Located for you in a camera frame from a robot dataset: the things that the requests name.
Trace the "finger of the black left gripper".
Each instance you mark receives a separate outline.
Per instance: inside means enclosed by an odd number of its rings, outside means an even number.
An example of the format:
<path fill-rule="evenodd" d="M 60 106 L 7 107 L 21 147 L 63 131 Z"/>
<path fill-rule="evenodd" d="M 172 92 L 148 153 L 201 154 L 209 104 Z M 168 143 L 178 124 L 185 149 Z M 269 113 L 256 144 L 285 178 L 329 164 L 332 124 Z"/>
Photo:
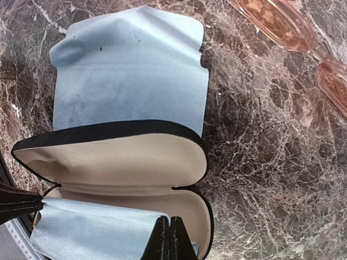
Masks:
<path fill-rule="evenodd" d="M 43 197 L 29 191 L 1 184 L 1 225 L 43 209 Z"/>

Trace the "black checkered glasses case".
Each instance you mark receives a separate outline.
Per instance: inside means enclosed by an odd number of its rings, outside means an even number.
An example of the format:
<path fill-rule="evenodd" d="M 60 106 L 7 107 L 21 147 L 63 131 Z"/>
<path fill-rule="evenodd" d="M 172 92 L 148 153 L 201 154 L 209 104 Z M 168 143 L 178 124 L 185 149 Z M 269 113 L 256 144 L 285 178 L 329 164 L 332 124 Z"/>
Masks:
<path fill-rule="evenodd" d="M 208 170 L 201 137 L 169 121 L 73 127 L 14 144 L 12 156 L 54 184 L 50 197 L 180 216 L 205 259 L 214 235 L 208 201 L 193 189 Z"/>

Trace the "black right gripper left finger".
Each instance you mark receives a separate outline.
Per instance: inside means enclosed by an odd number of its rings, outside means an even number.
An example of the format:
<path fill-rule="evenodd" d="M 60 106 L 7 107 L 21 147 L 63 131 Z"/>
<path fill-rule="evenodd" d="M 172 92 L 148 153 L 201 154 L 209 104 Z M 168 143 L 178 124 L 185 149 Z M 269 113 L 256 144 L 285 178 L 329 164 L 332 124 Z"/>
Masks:
<path fill-rule="evenodd" d="M 169 220 L 159 217 L 154 225 L 141 260 L 169 259 Z"/>

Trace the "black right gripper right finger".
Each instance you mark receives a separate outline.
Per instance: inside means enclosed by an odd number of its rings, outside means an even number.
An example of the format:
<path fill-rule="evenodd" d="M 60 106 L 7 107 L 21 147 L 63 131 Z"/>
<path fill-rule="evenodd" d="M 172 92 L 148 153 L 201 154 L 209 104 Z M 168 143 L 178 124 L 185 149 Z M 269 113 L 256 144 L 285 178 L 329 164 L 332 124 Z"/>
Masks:
<path fill-rule="evenodd" d="M 197 260 L 183 220 L 179 216 L 171 218 L 169 255 L 169 260 Z"/>

